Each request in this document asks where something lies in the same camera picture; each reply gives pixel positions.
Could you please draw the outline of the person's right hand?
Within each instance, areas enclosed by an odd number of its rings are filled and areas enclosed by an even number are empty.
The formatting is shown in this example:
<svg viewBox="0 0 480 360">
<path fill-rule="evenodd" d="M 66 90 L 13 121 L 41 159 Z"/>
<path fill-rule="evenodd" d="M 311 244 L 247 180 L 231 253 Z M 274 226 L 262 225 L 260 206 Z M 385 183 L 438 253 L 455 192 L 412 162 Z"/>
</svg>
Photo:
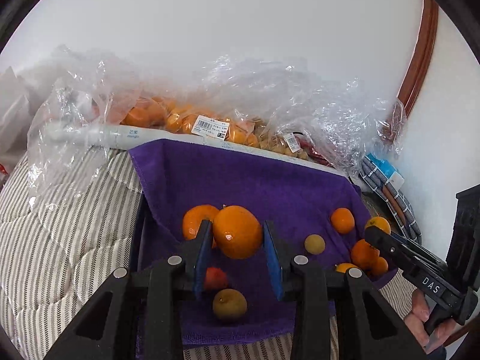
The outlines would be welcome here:
<svg viewBox="0 0 480 360">
<path fill-rule="evenodd" d="M 426 353 L 432 353 L 442 346 L 457 326 L 456 322 L 450 319 L 442 322 L 433 333 L 429 334 L 424 328 L 424 323 L 429 319 L 430 314 L 424 293 L 416 289 L 412 293 L 412 309 L 403 321 Z"/>
</svg>

